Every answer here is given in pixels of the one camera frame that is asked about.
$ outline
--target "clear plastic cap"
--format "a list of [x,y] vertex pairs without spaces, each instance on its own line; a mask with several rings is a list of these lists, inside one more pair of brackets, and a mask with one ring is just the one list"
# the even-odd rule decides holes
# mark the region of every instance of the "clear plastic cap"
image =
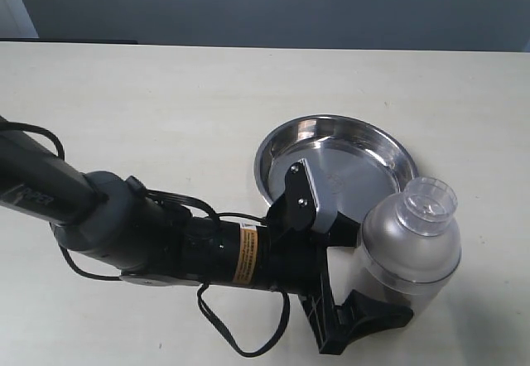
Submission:
[[403,226],[416,234],[435,236],[452,221],[458,200],[443,181],[418,177],[408,182],[396,206]]

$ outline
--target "round metal dish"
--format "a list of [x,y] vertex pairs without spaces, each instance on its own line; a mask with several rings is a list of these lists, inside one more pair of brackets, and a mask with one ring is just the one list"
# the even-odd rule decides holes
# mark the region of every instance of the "round metal dish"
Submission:
[[258,149],[254,177],[269,204],[282,195],[289,166],[302,158],[326,174],[339,211],[359,222],[418,175],[407,150],[383,130],[342,116],[308,116],[276,128]]

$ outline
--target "stainless steel bowl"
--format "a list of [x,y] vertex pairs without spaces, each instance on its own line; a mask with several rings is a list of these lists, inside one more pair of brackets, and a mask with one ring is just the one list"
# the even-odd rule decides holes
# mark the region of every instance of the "stainless steel bowl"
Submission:
[[357,221],[418,175],[407,150],[383,130],[353,118],[308,116],[276,128],[258,149],[254,177],[269,204],[283,193],[289,166],[302,158],[320,167],[339,211]]

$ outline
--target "warning sticker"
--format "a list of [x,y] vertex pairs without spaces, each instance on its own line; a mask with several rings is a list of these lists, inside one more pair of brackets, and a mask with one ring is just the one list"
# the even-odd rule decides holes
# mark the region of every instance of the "warning sticker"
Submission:
[[256,258],[258,258],[258,230],[256,227],[244,225],[241,227],[239,260],[233,283],[240,285],[250,283],[256,267]]

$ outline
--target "translucent bottle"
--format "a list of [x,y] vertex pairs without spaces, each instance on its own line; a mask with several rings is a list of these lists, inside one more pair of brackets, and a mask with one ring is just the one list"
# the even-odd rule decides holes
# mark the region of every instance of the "translucent bottle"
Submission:
[[460,263],[456,206],[448,185],[426,177],[380,202],[360,230],[353,288],[421,312]]

